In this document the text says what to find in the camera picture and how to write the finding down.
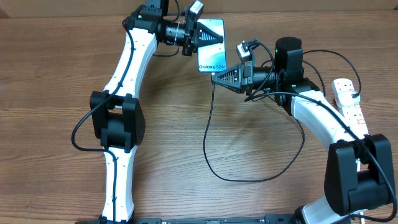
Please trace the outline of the Samsung Galaxy smartphone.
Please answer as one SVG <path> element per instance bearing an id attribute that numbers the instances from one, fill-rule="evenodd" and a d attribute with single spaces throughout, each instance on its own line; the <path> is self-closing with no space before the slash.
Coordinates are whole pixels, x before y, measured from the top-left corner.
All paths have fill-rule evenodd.
<path id="1" fill-rule="evenodd" d="M 198 71 L 201 73 L 217 73 L 226 70 L 224 21 L 222 19 L 199 19 L 198 22 L 222 38 L 221 43 L 198 48 Z"/>

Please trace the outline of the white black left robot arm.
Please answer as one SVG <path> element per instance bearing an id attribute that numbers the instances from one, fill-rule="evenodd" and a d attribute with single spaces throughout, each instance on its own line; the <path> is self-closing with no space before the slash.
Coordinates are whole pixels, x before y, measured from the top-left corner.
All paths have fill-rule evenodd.
<path id="1" fill-rule="evenodd" d="M 175 45 L 182 55 L 198 55 L 198 71 L 226 69 L 224 22 L 202 19 L 204 4 L 193 1 L 183 22 L 165 17 L 167 1 L 147 1 L 123 21 L 126 41 L 112 79 L 90 97 L 95 136 L 106 159 L 106 200 L 98 223 L 131 223 L 132 170 L 146 121 L 139 103 L 142 81 L 160 43 Z"/>

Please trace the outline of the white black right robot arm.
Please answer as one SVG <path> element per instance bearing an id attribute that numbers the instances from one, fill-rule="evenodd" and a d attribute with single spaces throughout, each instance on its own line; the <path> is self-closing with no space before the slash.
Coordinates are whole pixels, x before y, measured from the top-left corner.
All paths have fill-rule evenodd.
<path id="1" fill-rule="evenodd" d="M 266 223 L 349 223 L 364 211 L 397 206 L 392 150 L 382 134 L 371 135 L 350 123 L 327 101 L 322 90 L 304 75 L 302 42 L 277 40 L 271 65 L 255 65 L 259 42 L 243 42 L 241 62 L 212 76 L 213 86 L 247 94 L 248 100 L 273 96 L 328 151 L 324 195 L 289 215 L 266 215 Z"/>

